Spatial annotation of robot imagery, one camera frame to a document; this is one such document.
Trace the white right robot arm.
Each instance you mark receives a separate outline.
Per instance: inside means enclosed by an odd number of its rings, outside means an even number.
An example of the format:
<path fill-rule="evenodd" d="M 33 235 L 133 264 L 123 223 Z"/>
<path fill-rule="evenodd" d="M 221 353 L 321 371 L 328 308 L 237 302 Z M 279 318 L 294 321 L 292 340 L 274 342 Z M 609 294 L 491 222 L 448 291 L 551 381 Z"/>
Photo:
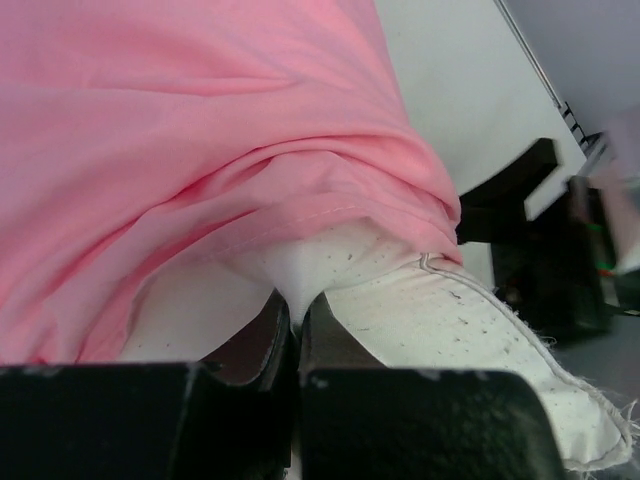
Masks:
<path fill-rule="evenodd" d="M 491 250 L 494 292 L 534 331 L 561 343 L 608 332 L 616 315 L 638 316 L 639 276 L 617 272 L 604 192 L 574 175 L 546 209 L 525 202 L 560 165 L 557 141 L 534 140 L 461 198 L 458 242 Z"/>

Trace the white pillow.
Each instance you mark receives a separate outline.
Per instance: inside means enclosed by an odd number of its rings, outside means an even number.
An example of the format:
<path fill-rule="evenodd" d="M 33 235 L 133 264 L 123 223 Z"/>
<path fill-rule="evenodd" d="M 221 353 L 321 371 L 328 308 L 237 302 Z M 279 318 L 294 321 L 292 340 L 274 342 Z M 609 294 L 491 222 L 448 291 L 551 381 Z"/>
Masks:
<path fill-rule="evenodd" d="M 338 321 L 391 367 L 498 369 L 524 377 L 550 416 L 564 465 L 627 463 L 635 427 L 463 267 L 419 254 L 365 220 L 307 239 L 162 269 L 137 297 L 123 362 L 198 360 L 280 292 L 295 327 L 325 294 Z"/>

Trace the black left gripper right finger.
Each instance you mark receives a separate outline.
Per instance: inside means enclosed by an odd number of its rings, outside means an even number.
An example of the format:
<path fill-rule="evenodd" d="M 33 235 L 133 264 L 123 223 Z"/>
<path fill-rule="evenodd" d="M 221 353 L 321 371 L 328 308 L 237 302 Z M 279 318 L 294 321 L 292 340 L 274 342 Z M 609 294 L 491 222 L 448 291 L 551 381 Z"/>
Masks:
<path fill-rule="evenodd" d="M 302 325 L 304 479 L 562 479 L 547 414 L 520 376 L 389 368 L 325 295 Z"/>

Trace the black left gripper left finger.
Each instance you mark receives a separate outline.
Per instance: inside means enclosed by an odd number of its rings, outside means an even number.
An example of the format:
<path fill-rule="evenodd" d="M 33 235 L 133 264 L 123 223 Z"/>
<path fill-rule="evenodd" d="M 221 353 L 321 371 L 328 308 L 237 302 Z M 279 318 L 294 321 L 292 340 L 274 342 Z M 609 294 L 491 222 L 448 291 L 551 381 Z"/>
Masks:
<path fill-rule="evenodd" d="M 291 461 L 289 315 L 273 293 L 199 361 L 1 371 L 5 479 L 280 479 Z"/>

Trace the pink rose-print pillowcase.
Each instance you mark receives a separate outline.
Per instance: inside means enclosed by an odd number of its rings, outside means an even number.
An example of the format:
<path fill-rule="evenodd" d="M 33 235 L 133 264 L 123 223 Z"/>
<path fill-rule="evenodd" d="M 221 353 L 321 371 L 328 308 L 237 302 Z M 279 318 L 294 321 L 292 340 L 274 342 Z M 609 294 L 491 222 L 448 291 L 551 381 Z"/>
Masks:
<path fill-rule="evenodd" d="M 458 260 L 371 1 L 5 1 L 1 360 L 112 360 L 162 266 L 372 220 Z"/>

